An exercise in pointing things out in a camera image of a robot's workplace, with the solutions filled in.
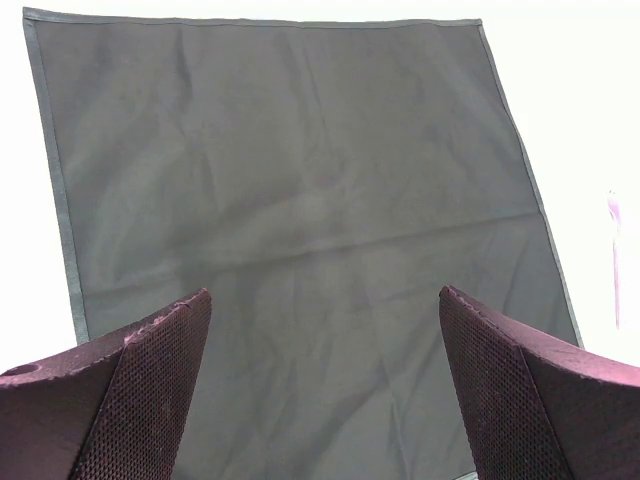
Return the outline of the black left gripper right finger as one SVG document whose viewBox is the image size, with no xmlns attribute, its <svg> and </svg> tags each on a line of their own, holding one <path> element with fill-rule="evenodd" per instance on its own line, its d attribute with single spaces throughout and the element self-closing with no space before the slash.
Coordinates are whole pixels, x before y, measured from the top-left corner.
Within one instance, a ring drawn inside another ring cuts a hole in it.
<svg viewBox="0 0 640 480">
<path fill-rule="evenodd" d="M 639 370 L 444 287 L 439 319 L 480 479 L 636 479 Z"/>
</svg>

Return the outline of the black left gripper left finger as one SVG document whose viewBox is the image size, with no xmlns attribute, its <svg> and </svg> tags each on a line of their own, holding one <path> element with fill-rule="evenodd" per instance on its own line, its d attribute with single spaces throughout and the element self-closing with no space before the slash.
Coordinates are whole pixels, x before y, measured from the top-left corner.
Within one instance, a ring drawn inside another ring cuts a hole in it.
<svg viewBox="0 0 640 480">
<path fill-rule="evenodd" d="M 168 479 L 211 319 L 200 289 L 1 375 L 4 479 Z"/>
</svg>

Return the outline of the fork with pink handle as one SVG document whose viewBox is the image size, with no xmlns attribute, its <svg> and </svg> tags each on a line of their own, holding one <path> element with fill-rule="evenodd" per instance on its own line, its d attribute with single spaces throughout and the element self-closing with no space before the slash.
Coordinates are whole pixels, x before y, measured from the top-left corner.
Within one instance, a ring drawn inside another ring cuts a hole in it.
<svg viewBox="0 0 640 480">
<path fill-rule="evenodd" d="M 615 192 L 609 191 L 607 195 L 607 207 L 611 217 L 612 233 L 612 265 L 614 281 L 614 304 L 616 328 L 621 329 L 621 300 L 620 300 L 620 269 L 619 269 L 619 240 L 621 234 L 621 210 L 618 197 Z"/>
</svg>

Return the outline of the dark green cloth napkin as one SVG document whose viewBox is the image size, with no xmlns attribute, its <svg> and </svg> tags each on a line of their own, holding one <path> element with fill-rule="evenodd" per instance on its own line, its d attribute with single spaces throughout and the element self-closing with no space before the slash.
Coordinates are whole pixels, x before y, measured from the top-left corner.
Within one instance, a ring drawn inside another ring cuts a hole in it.
<svg viewBox="0 0 640 480">
<path fill-rule="evenodd" d="M 27 8 L 79 340 L 204 288 L 177 479 L 458 479 L 443 286 L 578 343 L 478 20 Z"/>
</svg>

